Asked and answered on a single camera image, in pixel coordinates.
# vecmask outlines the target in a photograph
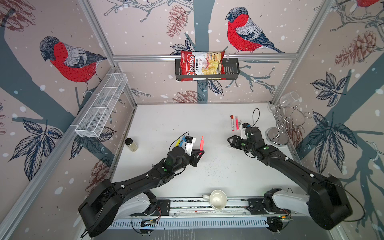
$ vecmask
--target white wire basket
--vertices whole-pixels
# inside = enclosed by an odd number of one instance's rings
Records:
[[[75,130],[80,137],[100,136],[127,82],[125,74],[111,74]]]

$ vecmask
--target white mug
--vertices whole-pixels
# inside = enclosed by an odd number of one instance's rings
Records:
[[[203,199],[207,200],[215,210],[222,210],[227,205],[227,195],[221,190],[214,190],[211,196],[203,195]]]

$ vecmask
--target black shelf basket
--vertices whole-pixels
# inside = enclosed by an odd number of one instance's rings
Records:
[[[225,78],[225,80],[236,80],[240,73],[238,58],[223,58],[222,65],[225,74],[210,74],[210,75],[181,75],[181,59],[175,59],[175,75],[176,80],[181,81],[184,78]]]

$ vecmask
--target bird wing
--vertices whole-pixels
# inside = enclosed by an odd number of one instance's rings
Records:
[[[72,47],[65,44],[65,48],[68,52],[68,57],[64,61],[64,64],[71,68],[82,68],[87,64],[87,51],[84,48]]]
[[[243,39],[252,41],[258,38],[263,33],[263,30],[248,17],[247,23],[244,26],[237,27],[236,32]]]

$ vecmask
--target table surface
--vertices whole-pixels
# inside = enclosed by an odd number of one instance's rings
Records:
[[[196,168],[187,166],[185,171],[167,184],[152,189],[157,197],[201,197],[220,189],[228,197],[263,196],[274,187],[295,193],[305,193],[288,177],[266,166],[244,152],[228,147],[227,138],[241,135],[232,131],[230,115],[252,124],[252,111],[260,109],[258,126],[265,139],[265,131],[275,126],[275,120],[267,110],[267,104],[162,104],[139,105],[126,136],[138,145],[131,152],[124,145],[112,182],[133,178],[151,169],[152,164],[165,158],[170,144],[182,133],[190,131],[196,138],[194,148],[200,146],[204,136],[204,155]],[[279,147],[292,158],[287,146]]]

